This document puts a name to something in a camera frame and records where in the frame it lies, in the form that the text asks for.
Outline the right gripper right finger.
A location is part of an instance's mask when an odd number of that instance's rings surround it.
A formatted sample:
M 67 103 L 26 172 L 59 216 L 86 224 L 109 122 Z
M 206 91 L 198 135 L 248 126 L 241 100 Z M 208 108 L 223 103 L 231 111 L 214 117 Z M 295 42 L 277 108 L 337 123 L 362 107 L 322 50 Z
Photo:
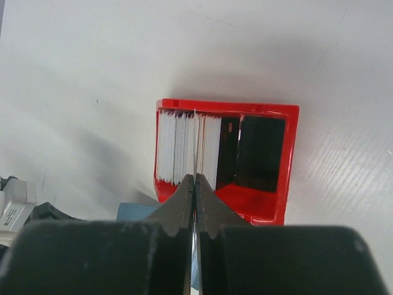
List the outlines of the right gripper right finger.
M 341 226 L 253 226 L 195 180 L 201 294 L 387 294 L 364 239 Z

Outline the blue card holder wallet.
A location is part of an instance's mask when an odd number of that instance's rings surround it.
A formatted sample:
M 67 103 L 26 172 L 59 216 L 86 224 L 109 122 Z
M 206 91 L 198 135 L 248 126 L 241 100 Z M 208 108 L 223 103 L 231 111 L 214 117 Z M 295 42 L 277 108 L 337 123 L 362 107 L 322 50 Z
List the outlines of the blue card holder wallet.
M 117 213 L 117 221 L 140 221 L 148 217 L 157 209 L 157 206 L 148 206 L 138 203 L 121 203 Z

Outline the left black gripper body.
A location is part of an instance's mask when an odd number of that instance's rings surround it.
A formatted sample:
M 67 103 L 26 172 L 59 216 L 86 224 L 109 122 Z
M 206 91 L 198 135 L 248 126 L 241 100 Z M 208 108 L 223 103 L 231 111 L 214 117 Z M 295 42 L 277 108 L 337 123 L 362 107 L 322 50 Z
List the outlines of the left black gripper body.
M 38 206 L 35 206 L 29 215 L 29 222 L 38 220 L 73 220 L 79 221 L 78 218 L 74 218 L 68 214 L 55 208 L 51 203 L 45 202 Z

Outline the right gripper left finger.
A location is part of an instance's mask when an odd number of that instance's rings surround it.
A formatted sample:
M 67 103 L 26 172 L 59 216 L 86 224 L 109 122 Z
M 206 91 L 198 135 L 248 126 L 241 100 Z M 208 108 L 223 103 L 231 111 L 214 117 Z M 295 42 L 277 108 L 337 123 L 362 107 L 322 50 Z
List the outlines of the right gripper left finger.
M 140 221 L 34 221 L 1 261 L 2 294 L 189 294 L 194 179 Z

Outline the white credit card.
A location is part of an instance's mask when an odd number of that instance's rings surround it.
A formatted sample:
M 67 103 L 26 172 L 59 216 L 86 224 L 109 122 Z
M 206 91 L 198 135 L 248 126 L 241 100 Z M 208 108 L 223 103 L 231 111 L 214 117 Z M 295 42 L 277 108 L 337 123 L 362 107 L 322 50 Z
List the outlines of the white credit card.
M 197 152 L 198 152 L 198 127 L 199 119 L 196 110 L 193 111 L 193 180 L 196 181 L 197 173 Z M 191 287 L 192 290 L 199 291 L 199 271 L 198 271 L 198 244 L 197 244 L 197 212 L 196 203 L 193 202 L 193 234 L 192 234 L 192 264 L 191 264 Z

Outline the red plastic bin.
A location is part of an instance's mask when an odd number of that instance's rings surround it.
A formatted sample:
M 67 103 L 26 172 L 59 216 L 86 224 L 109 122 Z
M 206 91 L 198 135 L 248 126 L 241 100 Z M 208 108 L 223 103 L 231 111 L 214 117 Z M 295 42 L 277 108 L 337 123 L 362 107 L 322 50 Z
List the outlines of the red plastic bin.
M 165 98 L 156 105 L 154 187 L 160 202 L 178 188 L 156 178 L 158 113 L 194 111 L 240 117 L 234 182 L 213 191 L 253 225 L 284 222 L 300 108 L 289 104 L 230 103 Z

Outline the black credit card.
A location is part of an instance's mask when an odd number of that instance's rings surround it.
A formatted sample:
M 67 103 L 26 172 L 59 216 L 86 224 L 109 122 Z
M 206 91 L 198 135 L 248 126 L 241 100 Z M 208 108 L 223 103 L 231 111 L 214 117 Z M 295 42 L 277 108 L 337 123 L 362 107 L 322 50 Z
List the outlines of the black credit card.
M 239 125 L 240 117 L 223 117 L 221 120 L 216 190 L 234 182 Z

